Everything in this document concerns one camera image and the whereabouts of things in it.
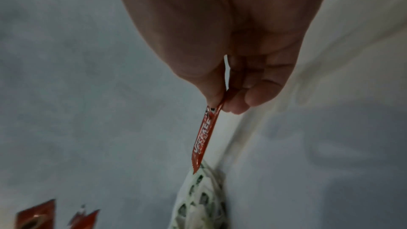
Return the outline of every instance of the gray surface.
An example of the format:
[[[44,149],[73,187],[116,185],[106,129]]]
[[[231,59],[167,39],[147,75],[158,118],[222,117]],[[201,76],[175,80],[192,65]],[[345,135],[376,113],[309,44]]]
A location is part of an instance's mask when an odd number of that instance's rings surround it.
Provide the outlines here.
[[[57,198],[57,228],[164,228],[204,107],[120,0],[0,0],[0,227]]]

